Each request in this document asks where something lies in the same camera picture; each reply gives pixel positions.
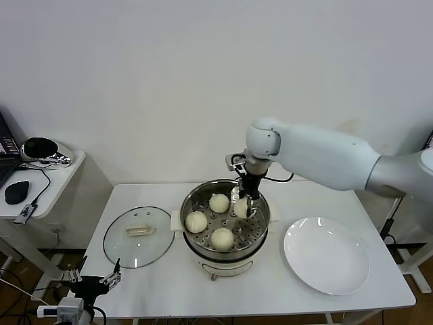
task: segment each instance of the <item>stainless steel pot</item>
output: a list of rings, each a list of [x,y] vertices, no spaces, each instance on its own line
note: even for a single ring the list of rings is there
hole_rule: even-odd
[[[260,194],[257,213],[247,219],[240,219],[233,212],[234,204],[239,200],[237,182],[232,179],[216,179],[194,188],[182,203],[180,221],[183,237],[190,249],[197,255],[217,263],[235,263],[242,261],[263,245],[267,237],[270,212],[267,201]],[[225,213],[215,213],[209,207],[212,194],[224,194],[231,200],[230,208]],[[203,212],[208,218],[208,227],[199,234],[193,234],[185,226],[186,217],[194,211]],[[235,243],[228,251],[217,251],[212,247],[210,236],[218,228],[230,229],[235,235]]]

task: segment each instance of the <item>white wall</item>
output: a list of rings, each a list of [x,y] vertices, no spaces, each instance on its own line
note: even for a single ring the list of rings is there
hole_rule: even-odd
[[[85,150],[113,184],[225,176],[224,156],[264,115],[405,152],[433,126],[432,11],[431,1],[3,0],[0,101],[28,135]]]

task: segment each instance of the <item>glass lid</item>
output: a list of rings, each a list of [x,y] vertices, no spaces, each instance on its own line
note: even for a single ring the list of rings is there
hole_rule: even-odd
[[[170,215],[156,207],[140,207],[125,212],[109,226],[104,236],[104,253],[120,266],[136,269],[153,263],[170,248],[175,232]]]

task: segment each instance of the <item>glass lid rim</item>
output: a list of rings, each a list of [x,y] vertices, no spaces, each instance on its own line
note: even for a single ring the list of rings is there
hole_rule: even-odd
[[[170,221],[171,221],[171,215],[170,215],[167,211],[165,211],[164,209],[161,209],[160,207],[155,207],[155,206],[153,206],[153,205],[146,205],[145,207],[135,207],[135,208],[129,209],[128,211],[125,211],[124,213],[122,213],[121,215],[119,215],[117,218],[115,218],[115,220],[113,220],[113,221],[111,222],[111,224],[108,226],[108,228],[107,228],[107,230],[106,230],[106,232],[105,232],[105,234],[104,234],[104,239],[102,240],[102,249],[104,250],[104,255],[106,256],[106,258],[108,259],[108,261],[110,261],[110,262],[113,263],[114,265],[116,265],[117,260],[116,260],[116,262],[113,262],[113,261],[111,260],[111,258],[108,257],[107,252],[106,252],[105,242],[106,242],[106,236],[107,236],[107,234],[108,234],[108,230],[110,230],[110,228],[112,227],[112,225],[114,225],[114,224],[116,223],[116,221],[118,221],[121,217],[123,217],[123,216],[126,215],[127,213],[129,213],[129,212],[131,212],[131,211],[133,211],[133,210],[135,210],[135,209],[144,209],[144,208],[153,208],[153,209],[161,210],[162,212],[164,212],[165,214],[168,215],[168,218],[169,218]],[[171,245],[173,244],[173,241],[174,241],[174,240],[175,240],[175,232],[173,232],[173,237],[171,238],[170,244],[168,245],[167,249],[166,249],[166,250],[165,250],[165,251],[164,251],[164,252],[163,252],[163,253],[162,253],[162,254],[161,254],[157,259],[155,259],[154,261],[152,261],[152,262],[150,262],[150,263],[147,263],[147,264],[143,264],[143,265],[141,265],[141,266],[139,266],[139,267],[128,267],[128,266],[122,266],[122,265],[121,265],[121,262],[120,262],[120,267],[123,267],[124,269],[139,269],[139,268],[141,268],[141,267],[148,266],[148,265],[150,265],[150,264],[156,262],[157,260],[159,260],[161,257],[163,257],[163,256],[165,255],[165,253],[167,253],[167,251],[170,249],[170,247],[171,247]]]

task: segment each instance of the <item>laptop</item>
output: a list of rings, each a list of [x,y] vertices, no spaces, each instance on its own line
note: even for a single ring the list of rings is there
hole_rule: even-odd
[[[0,187],[20,164],[20,149],[0,113]]]

